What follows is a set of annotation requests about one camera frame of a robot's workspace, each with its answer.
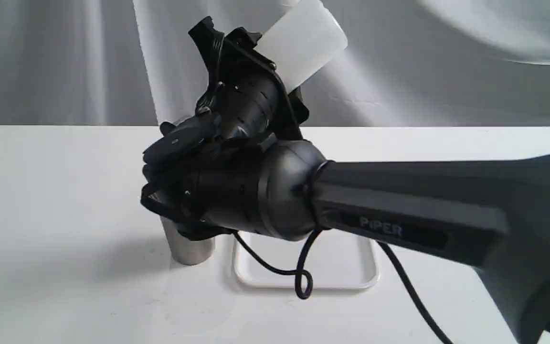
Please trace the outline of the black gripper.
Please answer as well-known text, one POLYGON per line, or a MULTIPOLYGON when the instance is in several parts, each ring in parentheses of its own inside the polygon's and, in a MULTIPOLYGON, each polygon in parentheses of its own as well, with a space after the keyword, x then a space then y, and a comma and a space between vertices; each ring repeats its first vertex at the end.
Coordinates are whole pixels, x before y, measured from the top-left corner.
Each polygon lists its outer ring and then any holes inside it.
POLYGON ((254 49, 260 32, 215 29, 204 17, 188 34, 208 72, 208 86, 196 103, 196 115, 221 116, 220 134, 253 137, 264 131, 281 140, 301 140, 300 124, 308 109, 297 91, 286 93, 276 65, 254 49))

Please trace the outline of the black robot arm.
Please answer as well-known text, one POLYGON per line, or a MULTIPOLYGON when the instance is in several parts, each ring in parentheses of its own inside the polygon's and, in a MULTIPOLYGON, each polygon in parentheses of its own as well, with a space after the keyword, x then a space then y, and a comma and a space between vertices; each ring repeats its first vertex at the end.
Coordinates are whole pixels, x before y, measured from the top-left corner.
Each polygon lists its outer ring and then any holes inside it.
POLYGON ((450 339, 390 248, 473 267, 520 344, 550 333, 550 155, 512 161, 336 162, 303 139, 308 109, 283 63, 258 51, 266 35, 229 34, 205 17, 189 31, 208 71, 190 119, 160 125, 143 153, 140 203, 199 241, 239 232, 305 239, 295 277, 307 299, 308 251, 328 229, 376 240, 441 342, 450 339))

